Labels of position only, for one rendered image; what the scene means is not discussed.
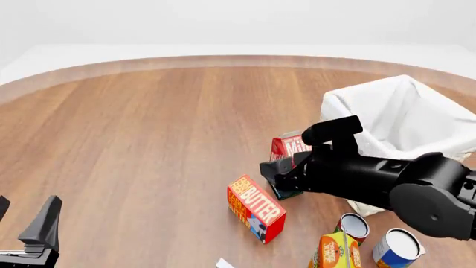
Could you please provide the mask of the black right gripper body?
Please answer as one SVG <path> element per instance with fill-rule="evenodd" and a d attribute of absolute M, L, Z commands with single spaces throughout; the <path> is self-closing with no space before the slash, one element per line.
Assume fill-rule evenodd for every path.
<path fill-rule="evenodd" d="M 297 196 L 302 194 L 299 182 L 304 177 L 306 159 L 310 152 L 295 153 L 275 162 L 274 192 L 277 196 Z"/>

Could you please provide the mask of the orange juice carton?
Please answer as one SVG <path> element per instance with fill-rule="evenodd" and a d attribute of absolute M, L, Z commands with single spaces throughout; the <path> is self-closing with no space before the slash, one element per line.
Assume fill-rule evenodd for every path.
<path fill-rule="evenodd" d="M 362 268 L 359 244 L 346 232 L 323 235 L 307 268 Z"/>

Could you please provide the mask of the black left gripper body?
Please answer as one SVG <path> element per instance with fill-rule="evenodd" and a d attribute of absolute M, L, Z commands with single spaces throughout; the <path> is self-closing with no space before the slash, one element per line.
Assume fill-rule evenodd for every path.
<path fill-rule="evenodd" d="M 0 268 L 54 268 L 60 254 L 43 245 L 26 245 L 23 250 L 0 250 Z"/>

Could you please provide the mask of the dark green flat box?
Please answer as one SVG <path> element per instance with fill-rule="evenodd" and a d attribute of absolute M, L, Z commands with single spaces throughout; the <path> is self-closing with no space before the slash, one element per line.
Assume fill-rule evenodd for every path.
<path fill-rule="evenodd" d="M 302 191 L 283 191 L 283 190 L 277 189 L 273 182 L 269 182 L 269 184 L 278 200 L 285 200 L 287 198 L 291 198 L 291 197 L 303 194 Z"/>

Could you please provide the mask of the red and orange butter box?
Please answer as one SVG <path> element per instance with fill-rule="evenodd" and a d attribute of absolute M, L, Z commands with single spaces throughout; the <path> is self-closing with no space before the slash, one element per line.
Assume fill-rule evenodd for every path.
<path fill-rule="evenodd" d="M 284 227 L 286 210 L 250 176 L 243 175 L 227 187 L 229 209 L 260 240 L 267 244 Z"/>

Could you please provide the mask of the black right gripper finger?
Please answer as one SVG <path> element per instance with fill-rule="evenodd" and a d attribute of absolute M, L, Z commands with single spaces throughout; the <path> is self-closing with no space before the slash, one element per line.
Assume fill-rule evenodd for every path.
<path fill-rule="evenodd" d="M 260 173 L 266 180 L 275 180 L 276 175 L 284 176 L 288 180 L 297 180 L 296 176 L 288 176 L 293 169 L 294 159 L 292 157 L 281 158 L 273 162 L 261 162 Z"/>

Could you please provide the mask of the red and green tin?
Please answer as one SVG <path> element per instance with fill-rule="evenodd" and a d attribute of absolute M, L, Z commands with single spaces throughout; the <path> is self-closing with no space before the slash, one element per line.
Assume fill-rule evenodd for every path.
<path fill-rule="evenodd" d="M 358 214 L 346 213 L 337 222 L 334 229 L 334 233 L 336 232 L 346 232 L 360 246 L 369 236 L 370 227 L 366 220 Z"/>

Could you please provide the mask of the red milk carton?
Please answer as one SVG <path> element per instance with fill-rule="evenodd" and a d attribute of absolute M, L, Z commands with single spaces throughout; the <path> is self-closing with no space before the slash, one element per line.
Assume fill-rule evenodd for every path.
<path fill-rule="evenodd" d="M 273 162 L 282 158 L 290 157 L 292 167 L 295 167 L 294 154 L 310 151 L 312 147 L 304 144 L 301 131 L 291 131 L 284 133 L 271 141 L 271 152 L 269 161 Z"/>

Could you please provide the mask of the blue and yellow tin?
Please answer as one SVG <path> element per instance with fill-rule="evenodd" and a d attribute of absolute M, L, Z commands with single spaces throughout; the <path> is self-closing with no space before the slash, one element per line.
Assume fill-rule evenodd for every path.
<path fill-rule="evenodd" d="M 410 232 L 389 229 L 373 247 L 372 256 L 378 268 L 408 268 L 425 254 L 425 248 Z"/>

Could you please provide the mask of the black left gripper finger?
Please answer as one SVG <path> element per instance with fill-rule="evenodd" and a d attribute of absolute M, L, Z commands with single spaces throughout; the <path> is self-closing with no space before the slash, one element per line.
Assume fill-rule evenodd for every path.
<path fill-rule="evenodd" d="M 10 207 L 10 201 L 5 196 L 0 196 L 0 222 Z"/>
<path fill-rule="evenodd" d="M 60 250 L 58 229 L 61 208 L 62 200 L 58 196 L 49 196 L 32 223 L 18 237 L 25 248 Z"/>

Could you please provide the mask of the white cloth-lined basket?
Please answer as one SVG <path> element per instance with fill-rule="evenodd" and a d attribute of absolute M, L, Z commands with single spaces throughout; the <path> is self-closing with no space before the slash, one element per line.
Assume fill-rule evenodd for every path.
<path fill-rule="evenodd" d="M 476 114 L 407 75 L 328 91 L 321 120 L 357 115 L 363 156 L 415 159 L 441 152 L 462 162 L 476 152 Z"/>

